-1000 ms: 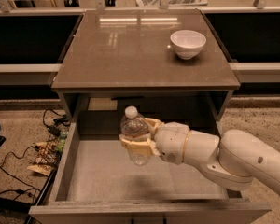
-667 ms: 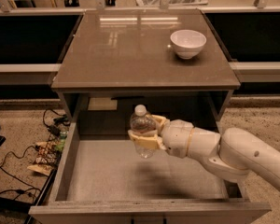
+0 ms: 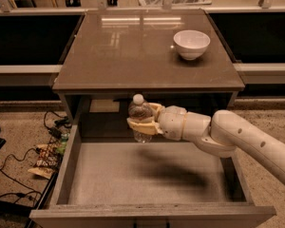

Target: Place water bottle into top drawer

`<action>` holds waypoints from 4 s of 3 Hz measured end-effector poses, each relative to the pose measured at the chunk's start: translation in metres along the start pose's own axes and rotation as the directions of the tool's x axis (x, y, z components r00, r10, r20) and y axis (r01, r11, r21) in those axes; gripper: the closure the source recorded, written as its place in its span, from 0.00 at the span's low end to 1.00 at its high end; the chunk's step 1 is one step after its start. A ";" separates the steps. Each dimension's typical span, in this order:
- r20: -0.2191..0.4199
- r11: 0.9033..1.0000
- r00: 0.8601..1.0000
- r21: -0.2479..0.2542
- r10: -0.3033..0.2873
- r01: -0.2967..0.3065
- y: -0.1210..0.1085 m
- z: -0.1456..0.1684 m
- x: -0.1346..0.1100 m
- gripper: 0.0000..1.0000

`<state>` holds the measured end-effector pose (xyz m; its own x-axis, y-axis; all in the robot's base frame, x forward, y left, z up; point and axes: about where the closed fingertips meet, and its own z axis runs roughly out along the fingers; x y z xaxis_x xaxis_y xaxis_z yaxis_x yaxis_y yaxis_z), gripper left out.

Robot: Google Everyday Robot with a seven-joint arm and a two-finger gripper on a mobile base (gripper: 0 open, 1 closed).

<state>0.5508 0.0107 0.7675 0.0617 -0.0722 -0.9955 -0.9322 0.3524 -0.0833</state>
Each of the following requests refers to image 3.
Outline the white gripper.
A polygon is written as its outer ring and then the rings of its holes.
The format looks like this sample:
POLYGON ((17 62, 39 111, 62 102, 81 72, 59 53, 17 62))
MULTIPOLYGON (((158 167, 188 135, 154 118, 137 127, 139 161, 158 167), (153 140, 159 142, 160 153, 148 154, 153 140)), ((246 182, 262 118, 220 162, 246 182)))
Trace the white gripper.
POLYGON ((180 141, 182 136, 184 117, 187 113, 186 109, 178 106, 164 107, 162 104, 150 103, 153 116, 158 118, 158 122, 136 121, 127 118, 127 124, 132 130, 137 132, 158 135, 162 134, 166 139, 180 141))

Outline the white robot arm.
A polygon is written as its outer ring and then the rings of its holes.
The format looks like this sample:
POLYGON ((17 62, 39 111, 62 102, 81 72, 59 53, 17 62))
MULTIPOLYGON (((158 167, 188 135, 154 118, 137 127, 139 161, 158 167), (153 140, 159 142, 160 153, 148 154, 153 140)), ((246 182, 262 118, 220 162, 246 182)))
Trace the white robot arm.
POLYGON ((188 141, 221 158, 231 157, 239 148, 285 185, 285 143, 234 112, 219 110, 209 117, 174 105, 132 104, 128 108, 127 123, 142 134, 160 134, 168 140, 188 141))

